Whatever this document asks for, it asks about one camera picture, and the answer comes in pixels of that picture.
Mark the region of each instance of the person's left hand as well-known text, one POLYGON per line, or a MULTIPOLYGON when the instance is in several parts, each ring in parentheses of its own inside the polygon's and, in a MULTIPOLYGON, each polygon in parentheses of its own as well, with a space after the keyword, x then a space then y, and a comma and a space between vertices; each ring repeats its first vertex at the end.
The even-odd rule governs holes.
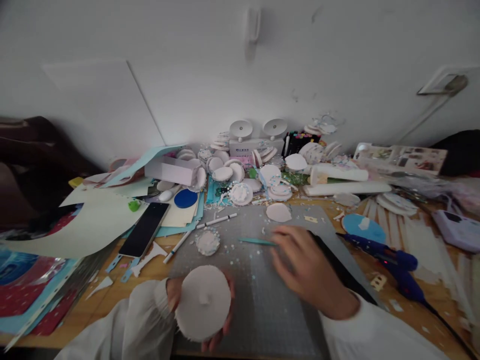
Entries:
MULTIPOLYGON (((225 324, 217 332, 211 339, 204 341, 201 343, 201 351, 202 353, 206 351, 213 352, 214 349, 220 344, 223 337, 227 335, 230 331, 230 324, 232 322, 232 309, 234 307, 234 299, 235 299, 235 286, 234 286, 234 278, 226 271, 222 271, 225 275, 226 281, 228 283, 228 287, 230 287, 231 293, 231 300, 230 300, 230 311, 225 320, 225 324)), ((168 308, 170 312, 173 313, 180 303, 180 296, 182 294, 182 283, 184 282, 185 277, 176 277, 170 278, 166 281, 166 294, 168 296, 168 308)))

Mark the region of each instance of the electrical socket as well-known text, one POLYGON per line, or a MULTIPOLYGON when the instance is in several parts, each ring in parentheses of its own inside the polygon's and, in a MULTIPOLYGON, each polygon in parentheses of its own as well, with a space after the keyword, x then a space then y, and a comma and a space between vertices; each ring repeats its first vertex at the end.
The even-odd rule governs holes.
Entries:
POLYGON ((448 94, 445 86, 454 80, 457 76, 468 77, 472 71, 480 69, 480 65, 459 66, 459 65, 445 65, 442 66, 435 75, 422 87, 417 95, 440 95, 448 94))

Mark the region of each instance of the white sleeve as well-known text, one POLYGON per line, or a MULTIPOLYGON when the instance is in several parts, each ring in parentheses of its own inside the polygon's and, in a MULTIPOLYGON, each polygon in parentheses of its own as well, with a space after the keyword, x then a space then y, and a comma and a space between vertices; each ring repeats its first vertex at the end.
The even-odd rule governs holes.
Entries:
POLYGON ((168 308, 167 279, 133 289, 104 318, 73 339, 55 360, 169 359, 175 319, 168 308))
POLYGON ((360 309, 354 317, 337 321, 320 313, 333 360, 449 360, 405 322, 355 295, 360 309))

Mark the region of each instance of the smartphone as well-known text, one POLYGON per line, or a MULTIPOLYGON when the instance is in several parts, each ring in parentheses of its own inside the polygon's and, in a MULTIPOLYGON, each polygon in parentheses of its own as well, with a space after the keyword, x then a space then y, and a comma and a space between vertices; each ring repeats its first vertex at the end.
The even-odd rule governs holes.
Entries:
POLYGON ((132 258, 141 258, 154 240, 169 206, 170 204, 167 203, 151 203, 118 253, 132 258))

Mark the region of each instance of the gray cutting mat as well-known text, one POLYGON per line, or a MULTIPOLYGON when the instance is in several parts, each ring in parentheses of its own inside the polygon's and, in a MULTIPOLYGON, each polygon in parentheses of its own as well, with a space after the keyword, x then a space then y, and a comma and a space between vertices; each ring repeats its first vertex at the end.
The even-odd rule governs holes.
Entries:
MULTIPOLYGON (((201 255, 193 241, 202 230, 195 230, 176 253, 169 276, 185 276, 198 266, 214 265, 228 270, 235 278, 234 317, 230 334, 218 348, 220 354, 328 359, 317 312, 286 288, 272 266, 269 246, 237 240, 269 239, 271 231, 279 223, 267 217, 266 208, 253 205, 226 207, 217 214, 217 218, 233 213, 238 213, 238 216, 212 226, 220 234, 218 251, 209 257, 201 255)), ((357 263, 335 235, 324 210, 320 206, 290 208, 292 220, 286 225, 302 226, 320 235, 356 280, 379 301, 357 263), (304 216, 317 218, 318 223, 305 221, 304 216)), ((213 220, 215 211, 205 210, 202 222, 213 220)), ((185 351, 198 351, 200 348, 198 343, 190 342, 183 336, 178 337, 175 345, 185 351)))

